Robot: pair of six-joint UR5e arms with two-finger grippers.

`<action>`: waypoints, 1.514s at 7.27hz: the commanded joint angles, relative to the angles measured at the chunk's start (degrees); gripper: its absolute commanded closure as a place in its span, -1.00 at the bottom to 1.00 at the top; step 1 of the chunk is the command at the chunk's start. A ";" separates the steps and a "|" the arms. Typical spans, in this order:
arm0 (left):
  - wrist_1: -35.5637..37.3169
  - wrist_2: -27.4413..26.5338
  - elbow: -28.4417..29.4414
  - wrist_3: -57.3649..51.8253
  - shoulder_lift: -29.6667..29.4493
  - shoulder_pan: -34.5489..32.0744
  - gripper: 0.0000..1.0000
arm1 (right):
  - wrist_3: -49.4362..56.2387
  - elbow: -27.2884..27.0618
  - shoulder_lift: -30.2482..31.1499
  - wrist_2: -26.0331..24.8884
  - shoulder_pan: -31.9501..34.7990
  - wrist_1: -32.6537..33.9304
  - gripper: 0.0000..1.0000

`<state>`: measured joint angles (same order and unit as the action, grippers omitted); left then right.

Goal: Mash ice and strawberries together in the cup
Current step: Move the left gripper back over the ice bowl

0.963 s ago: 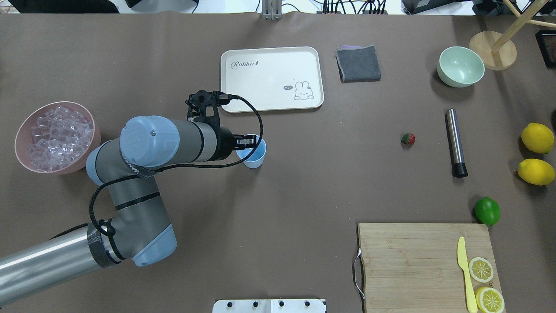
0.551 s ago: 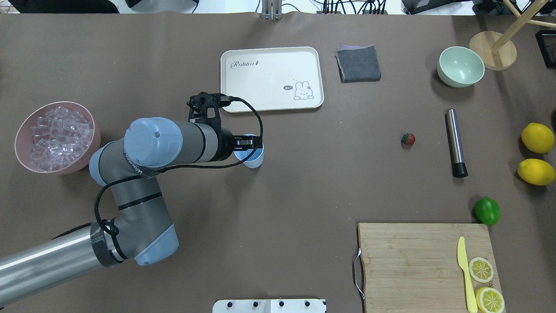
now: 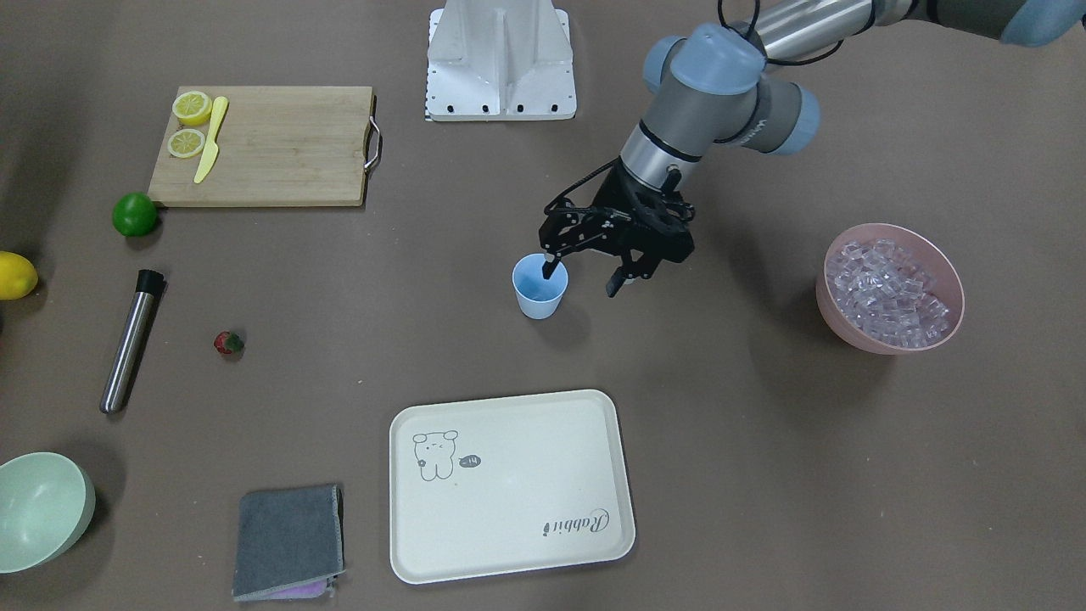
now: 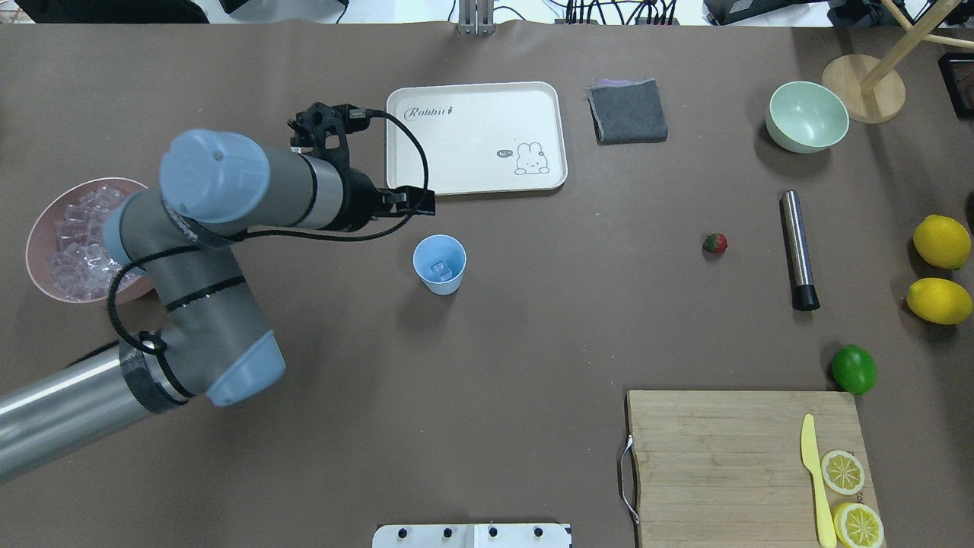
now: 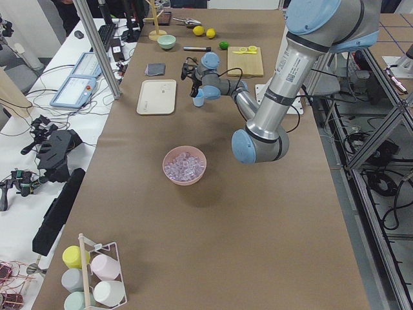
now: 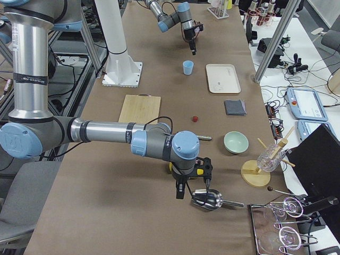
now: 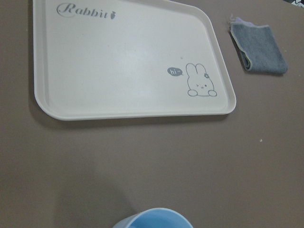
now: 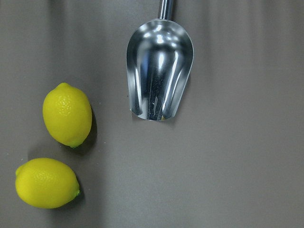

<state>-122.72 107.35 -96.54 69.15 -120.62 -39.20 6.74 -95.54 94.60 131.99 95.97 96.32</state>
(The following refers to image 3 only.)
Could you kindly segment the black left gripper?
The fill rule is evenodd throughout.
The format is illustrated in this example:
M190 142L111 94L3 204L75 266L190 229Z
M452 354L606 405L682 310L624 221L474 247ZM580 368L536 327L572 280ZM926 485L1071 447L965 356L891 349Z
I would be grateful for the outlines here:
M570 194L590 179L604 174L604 182L592 205L574 206ZM635 277L651 277L662 260L681 263L694 250L689 224L695 216L678 189L682 173L675 166L664 171L662 188L641 184L624 164L606 163L551 199L539 230L540 247L546 253L540 277L550 282L563 258L586 249L620 258L608 279L608 298Z

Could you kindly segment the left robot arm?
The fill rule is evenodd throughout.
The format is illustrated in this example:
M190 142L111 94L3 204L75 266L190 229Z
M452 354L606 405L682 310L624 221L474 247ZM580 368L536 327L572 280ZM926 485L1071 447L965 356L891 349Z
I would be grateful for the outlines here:
M776 67L830 58L847 38L876 26L923 20L1003 44L1039 47L1083 23L1082 1L783 1L748 20L718 16L686 37L667 37L648 52L643 78L654 98L604 177L592 204L563 191L540 225L550 279L568 255L586 249L617 256L608 295L648 279L662 260L694 250L696 211L682 196L715 144L790 155L815 138L820 106Z

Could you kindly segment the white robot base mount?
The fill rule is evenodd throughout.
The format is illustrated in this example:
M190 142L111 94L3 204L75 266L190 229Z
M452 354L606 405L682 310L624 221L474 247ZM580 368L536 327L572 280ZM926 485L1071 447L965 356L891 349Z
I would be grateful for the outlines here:
M428 20L426 120L569 120L570 20L551 1L447 1Z

